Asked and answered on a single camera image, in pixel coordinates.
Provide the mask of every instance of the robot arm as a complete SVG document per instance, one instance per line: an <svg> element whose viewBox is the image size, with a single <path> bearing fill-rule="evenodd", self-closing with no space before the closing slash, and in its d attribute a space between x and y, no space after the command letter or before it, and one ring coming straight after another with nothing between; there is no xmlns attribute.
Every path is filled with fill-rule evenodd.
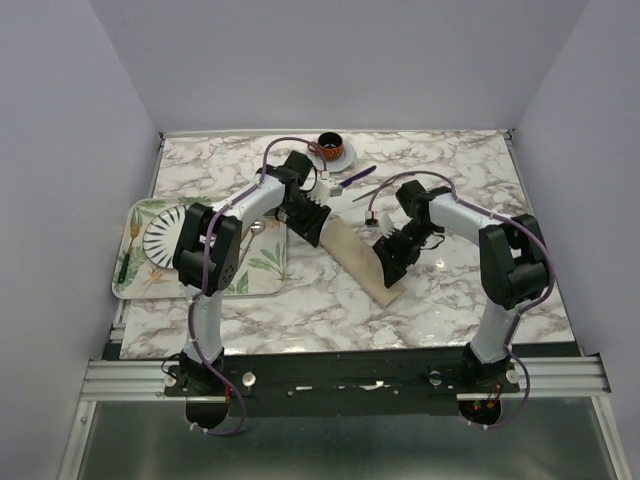
<svg viewBox="0 0 640 480"><path fill-rule="evenodd" d="M203 270L207 265L207 286L193 309L193 322L198 332L198 343L210 361L222 353L222 292L238 270L243 229L275 209L277 218L311 245L318 246L320 231L331 209L319 205L300 190L311 168L312 163L306 155L293 151L284 165L267 166L264 181L254 191L247 193L258 183L259 173L249 185L228 199L212 207L196 203L187 211L173 256L173 266L178 271L187 296L192 298L202 290ZM205 259L207 226L215 212L227 205L231 206L214 225L209 258ZM183 352L190 360L198 364L201 362L190 341Z"/></svg>
<svg viewBox="0 0 640 480"><path fill-rule="evenodd" d="M382 263L385 285L393 285L406 274L433 233L448 229L477 245L488 300L465 361L474 377L493 375L508 361L504 345L517 328L517 309L538 298L548 285L542 252L514 227L457 203L448 188L426 191L413 180L398 190L396 198L411 220L400 230L391 224L373 247ZM542 240L534 217L521 215L514 220ZM519 250L519 255L514 258L512 250Z"/></svg>

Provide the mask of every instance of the screw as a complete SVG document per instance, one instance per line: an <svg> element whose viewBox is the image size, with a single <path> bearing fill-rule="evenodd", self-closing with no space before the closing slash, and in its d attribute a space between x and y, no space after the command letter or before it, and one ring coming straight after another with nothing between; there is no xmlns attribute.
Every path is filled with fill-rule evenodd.
<svg viewBox="0 0 640 480"><path fill-rule="evenodd" d="M429 374L429 383L431 383L431 385L433 385L434 387L437 387L438 385L440 385L442 383L442 377L440 375L440 372L438 372L437 370L434 370L433 372L431 372Z"/></svg>
<svg viewBox="0 0 640 480"><path fill-rule="evenodd" d="M256 380L253 372L247 372L242 376L242 384L247 388L253 387L256 384Z"/></svg>
<svg viewBox="0 0 640 480"><path fill-rule="evenodd" d="M173 378L173 377L171 377L169 375L165 375L164 376L164 386L165 387L173 387L176 383L178 383L178 381L175 378Z"/></svg>
<svg viewBox="0 0 640 480"><path fill-rule="evenodd" d="M520 381L520 375L515 370L509 370L505 377L507 378L507 382L516 385Z"/></svg>

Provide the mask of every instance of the green leaf print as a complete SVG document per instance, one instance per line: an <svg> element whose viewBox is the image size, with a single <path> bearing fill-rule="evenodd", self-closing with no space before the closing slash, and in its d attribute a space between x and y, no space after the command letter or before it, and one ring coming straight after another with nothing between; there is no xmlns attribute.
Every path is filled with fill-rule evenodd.
<svg viewBox="0 0 640 480"><path fill-rule="evenodd" d="M247 293L249 293L249 271L244 272L236 284L236 294L242 295Z"/></svg>
<svg viewBox="0 0 640 480"><path fill-rule="evenodd" d="M143 208L165 208L167 206L166 200L160 200L157 198L149 198L138 202L138 207Z"/></svg>
<svg viewBox="0 0 640 480"><path fill-rule="evenodd" d="M122 292L125 290L133 280L136 278L138 274L138 270L144 264L147 257L142 250L142 247L133 247L131 249L131 255L129 257L129 266L127 267L127 274L124 277L124 282L118 283L118 275L120 275L120 269L122 268L122 262L124 262L124 256L126 252L120 252L120 256L118 257L118 268L116 268L116 272L113 275L113 283L115 284L115 289L118 292Z"/></svg>
<svg viewBox="0 0 640 480"><path fill-rule="evenodd" d="M284 282L287 279L287 272L284 270L285 249L281 249L280 244L277 243L273 252L262 249L260 253L264 258L250 258L249 267L274 272L280 281Z"/></svg>
<svg viewBox="0 0 640 480"><path fill-rule="evenodd" d="M272 271L272 272L276 271L276 269L275 269L275 267L273 265L271 265L266 260L263 260L262 258L250 258L249 259L249 266L251 268L258 268L260 270L268 270L268 271Z"/></svg>
<svg viewBox="0 0 640 480"><path fill-rule="evenodd" d="M178 201L180 202L180 204L182 204L185 207L189 208L194 203L202 203L203 205L210 205L211 204L211 197L204 197L204 196L200 196L200 197L180 197L178 199Z"/></svg>
<svg viewBox="0 0 640 480"><path fill-rule="evenodd" d="M262 253L262 255L264 255L265 257L267 257L269 259L269 261L275 263L276 265L280 266L280 259L278 258L279 255L274 254L272 252L270 252L269 250L265 250L262 249L260 250L260 253Z"/></svg>
<svg viewBox="0 0 640 480"><path fill-rule="evenodd" d="M278 265L282 266L284 265L284 262L282 262L282 259L280 258L280 244L276 243L276 259L278 260Z"/></svg>

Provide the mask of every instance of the white wall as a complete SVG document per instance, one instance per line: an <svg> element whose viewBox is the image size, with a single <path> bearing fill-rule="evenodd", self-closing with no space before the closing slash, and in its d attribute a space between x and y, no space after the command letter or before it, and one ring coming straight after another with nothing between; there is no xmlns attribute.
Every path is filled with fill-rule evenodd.
<svg viewBox="0 0 640 480"><path fill-rule="evenodd" d="M0 13L0 477L55 478L156 130L86 0Z"/></svg>
<svg viewBox="0 0 640 480"><path fill-rule="evenodd" d="M91 0L164 131L513 127L586 0Z"/></svg>
<svg viewBox="0 0 640 480"><path fill-rule="evenodd" d="M640 478L640 2L591 0L516 130L578 340Z"/></svg>

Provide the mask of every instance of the white marble surface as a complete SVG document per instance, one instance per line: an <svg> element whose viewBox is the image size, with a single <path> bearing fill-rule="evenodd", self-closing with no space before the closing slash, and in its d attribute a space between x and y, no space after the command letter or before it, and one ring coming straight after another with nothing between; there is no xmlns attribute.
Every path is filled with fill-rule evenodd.
<svg viewBox="0 0 640 480"><path fill-rule="evenodd" d="M379 236L364 226L366 201L352 199L402 171L432 169L451 176L460 194L506 214L526 211L502 135L495 131L343 133L358 160L333 178L344 179L370 165L377 170L330 199L335 214L370 244ZM313 139L314 135L301 135ZM253 177L265 146L277 136L169 138L155 190L156 197L228 195ZM291 148L273 150L280 164ZM425 188L437 179L420 177ZM402 222L395 189L376 203ZM288 280L276 295L224 301L222 337L227 354L328 350L369 350L463 345L478 327L485 295L480 284L477 248L447 235L434 251L425 251L403 279L407 290L381 309L322 248L314 249L288 232ZM186 339L186 302L133 301L121 358L157 358L181 350ZM516 342L573 340L559 295L527 315Z"/></svg>

